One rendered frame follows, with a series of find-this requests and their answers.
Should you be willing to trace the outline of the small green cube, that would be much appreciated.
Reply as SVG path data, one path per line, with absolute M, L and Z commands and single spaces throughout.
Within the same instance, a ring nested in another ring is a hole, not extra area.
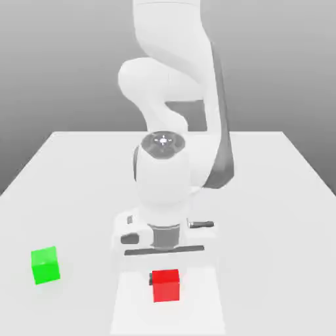
M 31 270 L 36 285 L 60 279 L 56 247 L 46 247 L 31 252 Z

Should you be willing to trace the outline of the small red cube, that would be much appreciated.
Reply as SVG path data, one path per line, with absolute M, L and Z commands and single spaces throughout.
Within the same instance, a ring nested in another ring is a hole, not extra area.
M 180 276 L 178 269 L 153 270 L 151 273 L 153 300 L 155 303 L 180 299 Z

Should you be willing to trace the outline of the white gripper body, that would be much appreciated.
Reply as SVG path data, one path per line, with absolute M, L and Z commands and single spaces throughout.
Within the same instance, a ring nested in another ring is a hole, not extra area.
M 122 270 L 161 270 L 200 266 L 209 260 L 210 248 L 188 245 L 171 250 L 126 249 L 119 258 L 119 265 Z

